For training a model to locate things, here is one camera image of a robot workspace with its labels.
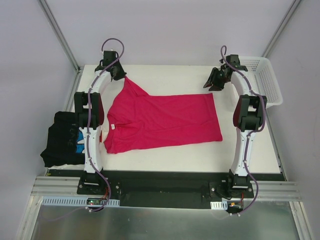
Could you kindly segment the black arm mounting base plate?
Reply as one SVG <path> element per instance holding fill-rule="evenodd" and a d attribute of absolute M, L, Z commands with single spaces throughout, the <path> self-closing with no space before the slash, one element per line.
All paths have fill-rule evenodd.
<path fill-rule="evenodd" d="M 78 177 L 78 195 L 119 200 L 122 207 L 209 209 L 212 202 L 251 199 L 250 177 L 239 177 L 240 186 L 226 172 L 165 172 L 103 170 L 49 170 L 51 177 Z"/>

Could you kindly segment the pink t shirt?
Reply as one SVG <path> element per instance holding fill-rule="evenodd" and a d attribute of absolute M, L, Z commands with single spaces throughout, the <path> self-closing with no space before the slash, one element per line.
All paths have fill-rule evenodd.
<path fill-rule="evenodd" d="M 223 140 L 210 93 L 150 95 L 126 77 L 106 117 L 109 154 Z"/>

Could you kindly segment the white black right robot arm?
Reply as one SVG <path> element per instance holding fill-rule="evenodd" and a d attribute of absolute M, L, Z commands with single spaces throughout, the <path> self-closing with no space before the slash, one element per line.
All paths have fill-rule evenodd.
<path fill-rule="evenodd" d="M 251 152 L 256 133 L 266 124 L 265 96 L 256 93 L 249 81 L 248 69 L 242 65 L 239 56 L 221 54 L 221 66 L 214 67 L 204 88 L 221 91 L 226 83 L 232 83 L 238 94 L 238 101 L 232 122 L 236 129 L 236 147 L 234 160 L 226 180 L 214 187 L 213 193 L 227 200 L 238 195 L 243 196 L 252 188 L 250 173 Z"/>

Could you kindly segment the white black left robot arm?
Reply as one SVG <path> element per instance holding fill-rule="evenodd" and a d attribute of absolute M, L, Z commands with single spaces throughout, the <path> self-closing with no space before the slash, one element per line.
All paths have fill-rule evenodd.
<path fill-rule="evenodd" d="M 120 64 L 121 55 L 114 50 L 104 50 L 103 58 L 94 70 L 92 83 L 86 90 L 74 94 L 74 112 L 84 140 L 84 173 L 78 188 L 94 194 L 108 194 L 110 187 L 103 176 L 100 151 L 102 125 L 105 112 L 102 93 L 112 80 L 123 78 L 126 73 Z"/>

